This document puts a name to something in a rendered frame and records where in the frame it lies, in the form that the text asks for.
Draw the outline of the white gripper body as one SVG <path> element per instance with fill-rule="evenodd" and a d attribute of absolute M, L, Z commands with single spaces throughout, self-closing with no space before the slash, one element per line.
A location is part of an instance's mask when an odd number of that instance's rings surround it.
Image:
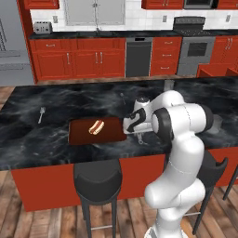
<path fill-rule="evenodd" d="M 123 130 L 125 134 L 152 132 L 152 125 L 150 123 L 141 123 L 133 126 L 128 120 L 124 120 Z"/>

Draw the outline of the dark red tray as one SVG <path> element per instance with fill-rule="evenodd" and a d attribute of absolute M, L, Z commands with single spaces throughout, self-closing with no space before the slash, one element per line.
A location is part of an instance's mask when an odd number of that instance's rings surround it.
<path fill-rule="evenodd" d="M 104 127 L 96 135 L 91 135 L 88 129 L 97 120 L 104 122 Z M 123 131 L 122 121 L 118 117 L 76 119 L 69 123 L 68 141 L 71 145 L 86 145 L 94 143 L 108 143 L 123 141 L 126 134 Z"/>

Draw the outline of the hot dog in bun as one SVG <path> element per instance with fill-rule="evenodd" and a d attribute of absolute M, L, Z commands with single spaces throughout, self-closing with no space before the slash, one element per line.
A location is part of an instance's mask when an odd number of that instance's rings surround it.
<path fill-rule="evenodd" d="M 91 134 L 91 135 L 94 135 L 96 136 L 100 131 L 101 129 L 104 127 L 104 122 L 102 120 L 97 120 L 93 126 L 91 126 L 89 129 L 88 129 L 88 132 Z"/>

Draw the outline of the red drawer stack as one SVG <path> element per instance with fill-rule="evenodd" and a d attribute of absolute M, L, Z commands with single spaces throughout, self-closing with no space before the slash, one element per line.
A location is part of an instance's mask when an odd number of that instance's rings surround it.
<path fill-rule="evenodd" d="M 181 42 L 179 36 L 153 38 L 151 76 L 177 72 Z"/>

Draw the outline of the red island counter base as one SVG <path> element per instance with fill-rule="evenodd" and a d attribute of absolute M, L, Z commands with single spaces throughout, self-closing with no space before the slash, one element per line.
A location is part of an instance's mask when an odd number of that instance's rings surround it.
<path fill-rule="evenodd" d="M 238 165 L 238 147 L 209 151 L 221 162 L 229 158 L 227 167 L 216 186 L 228 186 Z M 123 182 L 118 199 L 142 197 L 147 184 L 158 178 L 163 170 L 164 155 L 122 158 Z M 75 206 L 80 199 L 73 184 L 73 165 L 50 165 L 14 169 L 11 175 L 27 212 Z"/>

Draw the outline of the black bar stool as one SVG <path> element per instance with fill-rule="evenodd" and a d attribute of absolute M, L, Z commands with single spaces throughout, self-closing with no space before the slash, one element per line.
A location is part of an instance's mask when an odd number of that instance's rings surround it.
<path fill-rule="evenodd" d="M 202 201 L 199 215 L 193 226 L 193 235 L 195 235 L 198 230 L 210 196 L 214 190 L 215 185 L 223 175 L 228 161 L 229 159 L 225 157 L 222 162 L 218 162 L 209 151 L 205 151 L 204 160 L 197 175 L 197 178 L 200 179 L 205 185 L 205 198 Z"/>
<path fill-rule="evenodd" d="M 122 179 L 119 160 L 78 163 L 73 166 L 74 187 L 81 200 L 88 238 L 92 238 L 89 207 L 106 204 L 112 204 L 112 238 L 115 238 L 117 197 Z"/>

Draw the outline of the dark grey dishwasher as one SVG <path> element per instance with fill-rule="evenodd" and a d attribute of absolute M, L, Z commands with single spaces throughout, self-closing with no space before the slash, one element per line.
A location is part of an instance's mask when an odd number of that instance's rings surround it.
<path fill-rule="evenodd" d="M 126 77 L 149 75 L 151 51 L 151 37 L 133 37 L 126 39 Z"/>

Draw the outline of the red base cupboard run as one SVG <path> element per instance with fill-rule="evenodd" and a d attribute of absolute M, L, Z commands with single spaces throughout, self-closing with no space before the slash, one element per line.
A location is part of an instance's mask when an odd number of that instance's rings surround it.
<path fill-rule="evenodd" d="M 32 39 L 39 81 L 125 76 L 125 38 Z"/>

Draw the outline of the grey oven with hob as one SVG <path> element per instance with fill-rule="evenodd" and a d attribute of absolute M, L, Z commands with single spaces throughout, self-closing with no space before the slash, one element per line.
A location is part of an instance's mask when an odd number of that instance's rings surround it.
<path fill-rule="evenodd" d="M 196 75 L 200 63 L 209 63 L 216 37 L 203 30 L 205 17 L 175 17 L 173 31 L 182 35 L 177 75 Z"/>

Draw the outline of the silver sink tap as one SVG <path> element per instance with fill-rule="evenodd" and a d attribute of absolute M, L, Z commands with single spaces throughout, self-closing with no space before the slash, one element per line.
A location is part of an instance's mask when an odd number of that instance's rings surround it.
<path fill-rule="evenodd" d="M 97 32 L 97 33 L 100 32 L 98 6 L 99 6 L 99 5 L 98 5 L 98 0 L 95 0 L 94 10 L 95 10 L 95 23 L 96 23 L 96 32 Z"/>

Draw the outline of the white framed window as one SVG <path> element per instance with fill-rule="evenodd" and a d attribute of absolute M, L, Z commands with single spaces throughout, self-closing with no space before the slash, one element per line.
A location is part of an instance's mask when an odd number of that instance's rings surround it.
<path fill-rule="evenodd" d="M 96 25 L 95 0 L 64 0 L 66 22 L 74 25 Z M 99 25 L 125 23 L 125 0 L 98 0 Z"/>

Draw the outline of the silver toaster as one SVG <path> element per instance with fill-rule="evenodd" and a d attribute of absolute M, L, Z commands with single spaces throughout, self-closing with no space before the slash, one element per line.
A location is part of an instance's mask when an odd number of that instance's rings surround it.
<path fill-rule="evenodd" d="M 52 33 L 52 24 L 50 21 L 36 21 L 33 24 L 33 29 L 36 34 Z"/>

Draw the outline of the grey microwave oven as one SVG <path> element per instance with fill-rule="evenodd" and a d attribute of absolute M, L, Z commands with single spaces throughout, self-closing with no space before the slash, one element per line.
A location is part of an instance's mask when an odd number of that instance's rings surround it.
<path fill-rule="evenodd" d="M 210 9 L 214 0 L 184 0 L 185 9 Z"/>

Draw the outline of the grey fridge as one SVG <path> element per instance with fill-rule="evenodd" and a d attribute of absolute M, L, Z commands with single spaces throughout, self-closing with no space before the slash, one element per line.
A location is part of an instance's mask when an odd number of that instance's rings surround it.
<path fill-rule="evenodd" d="M 17 0 L 0 0 L 0 86 L 32 84 L 32 67 Z"/>

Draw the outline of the red wall cupboard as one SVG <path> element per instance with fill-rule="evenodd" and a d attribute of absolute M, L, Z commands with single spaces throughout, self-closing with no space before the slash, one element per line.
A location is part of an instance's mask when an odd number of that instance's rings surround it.
<path fill-rule="evenodd" d="M 143 9 L 183 9 L 184 0 L 141 0 Z"/>
<path fill-rule="evenodd" d="M 238 0 L 218 0 L 218 9 L 238 9 Z"/>
<path fill-rule="evenodd" d="M 24 0 L 26 9 L 59 9 L 59 0 Z"/>

